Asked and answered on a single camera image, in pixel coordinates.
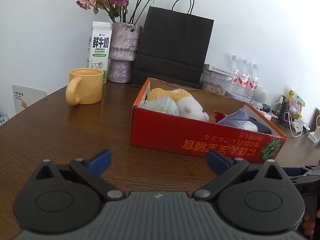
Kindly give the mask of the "white flat box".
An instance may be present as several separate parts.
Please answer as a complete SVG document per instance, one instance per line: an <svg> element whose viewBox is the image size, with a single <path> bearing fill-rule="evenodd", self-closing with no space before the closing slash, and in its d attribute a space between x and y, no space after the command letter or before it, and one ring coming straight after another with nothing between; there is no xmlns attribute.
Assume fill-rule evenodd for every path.
<svg viewBox="0 0 320 240"><path fill-rule="evenodd" d="M214 72L217 74L225 75L225 76L233 76L234 72L227 70L225 68L217 67L211 64L205 64L204 68L210 72Z"/></svg>

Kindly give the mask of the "yellow ceramic mug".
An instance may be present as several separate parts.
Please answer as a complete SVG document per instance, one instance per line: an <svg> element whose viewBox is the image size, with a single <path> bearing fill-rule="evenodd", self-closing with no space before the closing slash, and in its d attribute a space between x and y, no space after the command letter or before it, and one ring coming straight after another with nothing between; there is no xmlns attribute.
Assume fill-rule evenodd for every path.
<svg viewBox="0 0 320 240"><path fill-rule="evenodd" d="M94 68L76 68L69 72L66 101L75 106L97 103L102 98L104 72Z"/></svg>

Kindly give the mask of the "yellow white plush toy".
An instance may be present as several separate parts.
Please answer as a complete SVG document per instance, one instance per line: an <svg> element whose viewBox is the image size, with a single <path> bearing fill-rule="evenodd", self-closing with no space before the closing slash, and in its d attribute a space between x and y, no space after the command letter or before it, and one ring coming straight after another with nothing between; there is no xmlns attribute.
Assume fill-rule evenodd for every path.
<svg viewBox="0 0 320 240"><path fill-rule="evenodd" d="M168 96L176 102L180 117L209 121L209 116L203 110L202 106L184 89L163 90L161 88L154 88L149 92L146 100L155 100L163 96Z"/></svg>

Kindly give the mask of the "purple fabric pouch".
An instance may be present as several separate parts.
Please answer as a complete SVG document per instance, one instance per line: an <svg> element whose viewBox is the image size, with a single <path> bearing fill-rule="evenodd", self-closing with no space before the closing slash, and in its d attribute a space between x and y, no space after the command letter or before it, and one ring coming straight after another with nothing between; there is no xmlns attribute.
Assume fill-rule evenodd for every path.
<svg viewBox="0 0 320 240"><path fill-rule="evenodd" d="M217 122L217 124L223 125L227 121L248 121L248 120L249 120L249 116L247 115L246 110L244 108L241 108L236 112L222 118L220 121Z"/></svg>

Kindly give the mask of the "red cardboard box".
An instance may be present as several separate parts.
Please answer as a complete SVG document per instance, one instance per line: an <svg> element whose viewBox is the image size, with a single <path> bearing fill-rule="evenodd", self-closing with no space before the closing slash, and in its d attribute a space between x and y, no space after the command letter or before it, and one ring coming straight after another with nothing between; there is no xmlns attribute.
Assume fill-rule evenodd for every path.
<svg viewBox="0 0 320 240"><path fill-rule="evenodd" d="M143 109L154 88L174 90L176 84L147 78L132 109L130 144L154 150L204 156L210 149L227 157L243 157L253 162L274 159L287 140L286 135L249 103L219 96L199 89L187 91L201 104L209 121ZM248 131L215 123L214 113L232 114L244 109L246 114L271 130L270 134Z"/></svg>

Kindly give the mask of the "clear water bottle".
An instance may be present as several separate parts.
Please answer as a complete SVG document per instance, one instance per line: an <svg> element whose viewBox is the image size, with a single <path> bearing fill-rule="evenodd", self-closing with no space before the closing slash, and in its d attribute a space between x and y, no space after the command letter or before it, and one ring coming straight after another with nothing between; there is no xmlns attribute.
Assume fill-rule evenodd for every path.
<svg viewBox="0 0 320 240"><path fill-rule="evenodd" d="M250 76L250 70L249 70L249 61L246 59L243 59L241 69L239 70L239 76L237 85L235 88L236 94L242 95L245 91L245 88L249 81Z"/></svg>
<svg viewBox="0 0 320 240"><path fill-rule="evenodd" d="M228 87L227 87L228 92L233 91L233 89L237 83L237 80L238 80L238 76L239 76L238 61L239 61L239 57L236 55L232 55L232 58L231 58L229 64L227 65L227 69L230 72L232 72L231 80L230 80Z"/></svg>
<svg viewBox="0 0 320 240"><path fill-rule="evenodd" d="M253 64L253 67L250 72L249 82L244 91L244 98L251 100L253 95L255 94L255 90L259 83L259 66L257 64Z"/></svg>

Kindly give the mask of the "red fabric flower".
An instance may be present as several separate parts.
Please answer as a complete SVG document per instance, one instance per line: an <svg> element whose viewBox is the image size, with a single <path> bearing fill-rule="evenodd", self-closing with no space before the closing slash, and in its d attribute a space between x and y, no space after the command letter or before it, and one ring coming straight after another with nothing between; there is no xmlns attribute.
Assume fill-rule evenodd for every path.
<svg viewBox="0 0 320 240"><path fill-rule="evenodd" d="M227 116L227 114L225 114L225 113L223 113L223 112L215 111L215 113L214 113L215 122L216 122L216 123L220 122L220 121L223 120L226 116Z"/></svg>

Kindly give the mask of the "black paper shopping bag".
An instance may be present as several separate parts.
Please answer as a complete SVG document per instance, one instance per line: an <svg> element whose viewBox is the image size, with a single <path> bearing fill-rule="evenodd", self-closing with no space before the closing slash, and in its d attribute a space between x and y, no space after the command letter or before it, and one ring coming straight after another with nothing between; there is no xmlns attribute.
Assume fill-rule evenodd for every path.
<svg viewBox="0 0 320 240"><path fill-rule="evenodd" d="M214 21L192 14L149 7L132 71L131 85L155 78L198 88Z"/></svg>

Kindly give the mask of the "white envelope against wall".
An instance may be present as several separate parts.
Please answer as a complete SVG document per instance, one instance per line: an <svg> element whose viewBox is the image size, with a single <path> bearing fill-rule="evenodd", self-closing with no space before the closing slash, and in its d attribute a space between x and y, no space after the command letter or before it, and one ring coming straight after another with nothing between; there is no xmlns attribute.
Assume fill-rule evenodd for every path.
<svg viewBox="0 0 320 240"><path fill-rule="evenodd" d="M16 114L47 96L44 90L12 85Z"/></svg>

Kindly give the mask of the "yellow snack bag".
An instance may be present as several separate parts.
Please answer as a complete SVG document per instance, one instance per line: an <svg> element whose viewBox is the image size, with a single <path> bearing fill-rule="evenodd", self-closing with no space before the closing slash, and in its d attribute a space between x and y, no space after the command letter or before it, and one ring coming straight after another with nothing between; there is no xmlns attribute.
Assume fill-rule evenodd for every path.
<svg viewBox="0 0 320 240"><path fill-rule="evenodd" d="M302 108L305 106L304 100L294 91L289 91L288 98L288 111L292 117L299 119L301 118Z"/></svg>

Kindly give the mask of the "clear snack container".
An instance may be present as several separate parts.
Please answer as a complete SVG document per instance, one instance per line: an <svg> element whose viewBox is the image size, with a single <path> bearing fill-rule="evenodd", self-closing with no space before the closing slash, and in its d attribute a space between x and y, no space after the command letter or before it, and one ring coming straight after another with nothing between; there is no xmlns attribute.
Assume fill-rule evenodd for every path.
<svg viewBox="0 0 320 240"><path fill-rule="evenodd" d="M205 70L201 76L200 89L217 95L225 95L230 77Z"/></svg>

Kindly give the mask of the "white green milk carton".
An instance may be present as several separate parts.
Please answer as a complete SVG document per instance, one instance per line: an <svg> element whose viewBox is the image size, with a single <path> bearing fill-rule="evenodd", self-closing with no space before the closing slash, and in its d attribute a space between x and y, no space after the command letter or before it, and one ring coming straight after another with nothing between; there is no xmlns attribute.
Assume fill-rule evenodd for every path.
<svg viewBox="0 0 320 240"><path fill-rule="evenodd" d="M104 73L103 83L107 81L111 36L110 23L98 21L92 23L92 36L88 42L87 68L101 70Z"/></svg>

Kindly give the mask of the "white robot toy speaker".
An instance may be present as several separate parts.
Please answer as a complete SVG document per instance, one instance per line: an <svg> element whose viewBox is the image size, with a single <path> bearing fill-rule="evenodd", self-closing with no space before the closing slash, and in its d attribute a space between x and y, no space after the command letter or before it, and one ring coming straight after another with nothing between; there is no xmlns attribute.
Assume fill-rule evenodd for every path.
<svg viewBox="0 0 320 240"><path fill-rule="evenodd" d="M267 90L264 87L258 86L255 89L255 93L253 94L250 100L250 104L252 106L260 106L263 103L265 103L267 96L268 96Z"/></svg>

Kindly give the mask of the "black power adapter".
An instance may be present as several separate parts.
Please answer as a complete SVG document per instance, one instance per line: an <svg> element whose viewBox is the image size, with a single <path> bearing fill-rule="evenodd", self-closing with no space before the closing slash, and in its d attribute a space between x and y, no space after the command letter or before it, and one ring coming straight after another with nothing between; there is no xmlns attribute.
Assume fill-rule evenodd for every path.
<svg viewBox="0 0 320 240"><path fill-rule="evenodd" d="M263 103L263 111L269 113L271 111L271 107L268 104Z"/></svg>

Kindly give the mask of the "dark navy pouch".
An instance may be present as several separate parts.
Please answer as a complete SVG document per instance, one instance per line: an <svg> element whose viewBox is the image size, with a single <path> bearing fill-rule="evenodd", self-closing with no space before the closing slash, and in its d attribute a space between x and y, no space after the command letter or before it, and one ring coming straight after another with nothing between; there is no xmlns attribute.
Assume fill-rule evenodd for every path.
<svg viewBox="0 0 320 240"><path fill-rule="evenodd" d="M255 126L257 126L257 132L259 133L264 133L264 134L272 134L272 131L269 127L261 124L258 120L256 120L255 118L250 117L249 121L254 124Z"/></svg>

